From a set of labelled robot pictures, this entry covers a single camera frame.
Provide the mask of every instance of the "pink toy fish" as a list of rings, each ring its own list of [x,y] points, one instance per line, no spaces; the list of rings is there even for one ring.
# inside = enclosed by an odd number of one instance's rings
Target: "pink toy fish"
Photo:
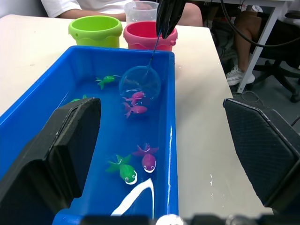
[[[142,150],[140,146],[137,146],[137,151],[133,152],[134,156],[143,156],[142,166],[147,173],[152,173],[156,167],[156,159],[152,155],[158,151],[158,148],[150,148],[149,144],[146,144],[145,150]]]
[[[136,92],[134,93],[131,98],[126,98],[123,97],[125,99],[125,101],[127,102],[131,102],[131,105],[134,106],[136,105],[136,102],[140,101],[143,97],[145,97],[145,93],[142,91]]]
[[[123,105],[125,106],[126,111],[128,111],[125,114],[126,118],[128,118],[131,113],[143,114],[143,113],[147,112],[147,108],[145,106],[142,106],[142,105],[134,105],[134,106],[131,107],[127,102],[123,102]]]

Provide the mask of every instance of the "blue plastic bin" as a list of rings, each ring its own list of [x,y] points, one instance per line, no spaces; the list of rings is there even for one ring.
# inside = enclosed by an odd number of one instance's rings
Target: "blue plastic bin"
[[[142,158],[132,156],[131,165],[139,175],[137,184],[148,178],[153,181],[154,215],[150,190],[143,191],[124,215],[157,218],[178,214],[174,54],[155,54],[152,67],[158,72],[162,87],[159,105],[151,109],[146,118],[127,120],[121,108],[118,84],[112,83],[100,90],[94,82],[96,77],[123,75],[134,66],[147,65],[151,54],[127,49],[70,47],[0,117],[1,179],[57,107],[84,94],[101,99],[100,130],[83,195],[74,199],[69,209],[57,213],[53,224],[79,224],[85,215],[110,215],[134,185],[126,185],[118,173],[106,173],[107,162],[115,160],[116,154],[125,157],[136,151],[137,145],[145,143],[159,147],[155,172],[143,171]]]

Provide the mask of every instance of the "white table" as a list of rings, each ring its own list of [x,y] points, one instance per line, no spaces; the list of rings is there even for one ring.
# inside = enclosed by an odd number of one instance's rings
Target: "white table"
[[[275,25],[276,20],[278,19],[278,16],[281,12],[281,8],[282,6],[287,2],[287,1],[294,1],[294,0],[224,0],[224,3],[228,3],[228,4],[241,4],[241,2],[243,2],[243,4],[246,5],[252,5],[252,6],[267,6],[267,7],[272,7],[272,12],[270,14],[270,17],[266,23],[265,28],[263,29],[262,35],[258,40],[258,43],[261,45],[266,44],[268,37]],[[250,78],[252,71],[254,69],[254,66],[257,63],[257,60],[260,56],[260,54],[262,53],[263,48],[260,47],[256,47],[255,51],[253,52],[251,58],[250,58],[250,62],[247,68],[247,71],[245,72],[245,76],[242,80],[242,82],[240,83],[237,92],[238,93],[242,93],[246,84],[247,84],[247,80]]]
[[[70,20],[0,19],[0,115],[75,41]],[[265,209],[235,153],[224,98],[232,98],[210,31],[177,27],[176,129],[179,210],[257,216]],[[120,46],[126,48],[123,37]]]

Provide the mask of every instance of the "pink bucket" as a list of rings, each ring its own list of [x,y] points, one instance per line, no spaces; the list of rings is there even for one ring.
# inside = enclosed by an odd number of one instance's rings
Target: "pink bucket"
[[[172,51],[172,47],[176,44],[177,36],[175,28],[167,39],[159,39],[157,50]],[[153,50],[158,39],[156,22],[141,21],[131,23],[124,29],[124,38],[128,43],[129,49]]]

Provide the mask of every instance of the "sneaker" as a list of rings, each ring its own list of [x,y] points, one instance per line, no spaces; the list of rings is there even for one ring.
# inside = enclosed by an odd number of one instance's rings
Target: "sneaker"
[[[229,86],[234,86],[240,83],[244,77],[245,73],[243,73],[238,66],[235,66],[228,74],[226,74],[227,82]],[[247,84],[253,83],[255,77],[253,74],[247,80]]]

